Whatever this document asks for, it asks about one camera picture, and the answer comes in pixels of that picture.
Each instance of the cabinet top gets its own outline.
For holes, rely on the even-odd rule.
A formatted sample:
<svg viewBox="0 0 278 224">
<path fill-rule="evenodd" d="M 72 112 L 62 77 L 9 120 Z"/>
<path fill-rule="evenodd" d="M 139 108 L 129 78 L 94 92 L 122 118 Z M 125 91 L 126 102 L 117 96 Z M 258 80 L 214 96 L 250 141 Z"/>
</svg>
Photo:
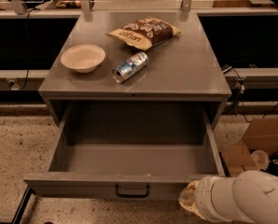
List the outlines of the cabinet top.
<svg viewBox="0 0 278 224">
<path fill-rule="evenodd" d="M 112 69 L 138 50 L 106 33 L 152 16 L 167 21 L 181 34 L 146 51 L 146 68 L 122 84 L 112 77 Z M 92 44 L 104 49 L 103 63 L 93 72 L 79 74 L 61 63 L 63 53 L 77 45 Z M 81 15 L 67 38 L 40 93 L 46 97 L 206 97 L 227 99 L 230 90 L 214 52 L 202 29 L 198 14 L 175 11 L 93 11 Z"/>
</svg>

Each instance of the cable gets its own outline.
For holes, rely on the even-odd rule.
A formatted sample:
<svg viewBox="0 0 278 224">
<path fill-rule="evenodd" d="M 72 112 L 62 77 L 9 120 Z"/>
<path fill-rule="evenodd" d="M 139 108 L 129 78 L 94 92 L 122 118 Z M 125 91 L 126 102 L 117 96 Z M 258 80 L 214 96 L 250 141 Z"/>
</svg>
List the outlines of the cable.
<svg viewBox="0 0 278 224">
<path fill-rule="evenodd" d="M 227 111 L 224 111 L 224 112 L 222 113 L 222 115 L 225 115 L 225 114 L 229 113 L 233 108 L 235 108 L 235 107 L 238 105 L 238 103 L 241 102 L 242 96 L 243 96 L 243 93 L 244 93 L 243 79 L 241 78 L 241 76 L 239 75 L 239 73 L 238 73 L 233 67 L 231 67 L 231 66 L 230 66 L 229 71 L 234 71 L 234 72 L 236 73 L 236 76 L 237 76 L 237 79 L 238 79 L 237 82 L 240 83 L 241 88 L 240 88 L 240 92 L 238 93 L 237 97 L 235 98 L 235 100 L 234 100 L 234 102 L 233 102 L 231 108 L 230 108 L 229 110 L 227 110 Z"/>
<path fill-rule="evenodd" d="M 245 120 L 247 123 L 251 123 L 252 120 L 248 120 L 247 116 L 246 116 L 246 115 L 244 114 L 244 112 L 243 112 L 243 108 L 244 108 L 244 106 L 243 106 L 243 101 L 242 101 L 242 115 L 243 115 L 243 117 L 244 117 L 244 120 Z"/>
<path fill-rule="evenodd" d="M 265 118 L 267 115 L 269 115 L 271 112 L 273 112 L 273 111 L 276 109 L 277 106 L 278 106 L 278 102 L 277 102 L 277 104 L 273 107 L 273 109 L 271 109 L 269 112 L 265 113 L 265 114 L 262 116 L 262 118 Z"/>
<path fill-rule="evenodd" d="M 25 80 L 24 80 L 24 84 L 19 88 L 19 90 L 22 90 L 26 87 L 27 85 L 27 80 L 28 80 L 28 75 L 29 75 L 29 69 L 30 69 L 30 62 L 31 62 L 31 58 L 30 58 L 30 52 L 31 52 L 31 37 L 30 37 L 30 33 L 29 33 L 29 27 L 28 27 L 28 20 L 29 20 L 29 16 L 30 13 L 32 11 L 35 10 L 39 10 L 38 8 L 32 8 L 28 11 L 27 17 L 26 17 L 26 23 L 25 23 L 25 27 L 26 27 L 26 32 L 27 32 L 27 39 L 28 39 L 28 61 L 27 61 L 27 71 L 26 71 L 26 76 L 25 76 Z"/>
</svg>

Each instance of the terrazzo floor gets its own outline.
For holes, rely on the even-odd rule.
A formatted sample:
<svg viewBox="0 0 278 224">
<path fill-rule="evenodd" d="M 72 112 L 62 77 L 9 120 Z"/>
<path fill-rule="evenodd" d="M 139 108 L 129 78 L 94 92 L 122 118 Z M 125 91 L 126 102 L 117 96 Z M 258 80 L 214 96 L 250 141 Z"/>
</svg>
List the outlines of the terrazzo floor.
<svg viewBox="0 0 278 224">
<path fill-rule="evenodd" d="M 222 116 L 215 128 L 219 150 L 239 140 L 249 123 L 275 103 L 245 105 L 243 115 Z M 264 119 L 278 117 L 278 106 Z M 43 172 L 57 127 L 44 105 L 0 105 L 0 222 L 10 222 L 26 189 L 27 173 Z M 210 223 L 191 215 L 178 202 L 105 201 L 32 196 L 22 224 Z"/>
</svg>

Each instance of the cardboard box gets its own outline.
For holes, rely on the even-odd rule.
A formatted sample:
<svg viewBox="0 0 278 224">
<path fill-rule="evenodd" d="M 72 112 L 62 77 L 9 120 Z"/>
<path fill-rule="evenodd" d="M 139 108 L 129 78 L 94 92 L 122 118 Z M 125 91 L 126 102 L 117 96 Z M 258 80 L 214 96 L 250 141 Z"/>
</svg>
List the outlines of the cardboard box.
<svg viewBox="0 0 278 224">
<path fill-rule="evenodd" d="M 221 152 L 229 176 L 259 170 L 251 157 L 251 153 L 258 149 L 269 156 L 278 151 L 278 119 L 254 119 L 243 138 Z"/>
</svg>

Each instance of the drawer handle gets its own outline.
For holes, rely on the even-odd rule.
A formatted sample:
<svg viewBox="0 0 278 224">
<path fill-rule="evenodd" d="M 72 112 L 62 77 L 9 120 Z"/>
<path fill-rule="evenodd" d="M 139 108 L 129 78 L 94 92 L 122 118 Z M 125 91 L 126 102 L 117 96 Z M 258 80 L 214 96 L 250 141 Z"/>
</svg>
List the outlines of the drawer handle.
<svg viewBox="0 0 278 224">
<path fill-rule="evenodd" d="M 145 198 L 149 195 L 149 185 L 146 185 L 146 193 L 144 194 L 121 194 L 119 193 L 119 185 L 115 185 L 115 194 L 119 198 Z"/>
</svg>

